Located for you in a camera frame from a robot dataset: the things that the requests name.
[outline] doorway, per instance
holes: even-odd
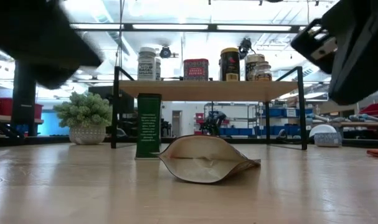
[[[180,137],[182,133],[182,111],[172,111],[172,137]]]

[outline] green box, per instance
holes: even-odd
[[[139,94],[138,96],[138,143],[136,145],[136,158],[157,158],[161,145],[160,94]]]

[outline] beige pouch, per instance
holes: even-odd
[[[248,159],[223,139],[201,135],[177,138],[159,158],[177,178],[203,184],[260,165],[260,160]]]

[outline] blue wall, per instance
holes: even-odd
[[[60,119],[57,118],[56,112],[54,111],[43,111],[42,112],[42,119],[44,123],[38,125],[38,133],[40,136],[48,136],[51,134],[61,134],[61,135],[68,135],[70,129],[60,128],[59,122]]]

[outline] black shelf leg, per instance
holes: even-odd
[[[308,137],[306,134],[305,98],[304,98],[304,91],[303,91],[302,67],[297,67],[297,70],[298,70],[298,97],[300,101],[301,144],[302,144],[302,150],[307,150]]]
[[[111,148],[116,149],[116,128],[118,123],[117,113],[118,113],[118,99],[119,90],[118,86],[120,79],[120,68],[114,67],[114,82],[113,82],[113,117],[111,121]]]
[[[270,144],[270,111],[269,101],[265,102],[265,114],[266,114],[266,144]]]

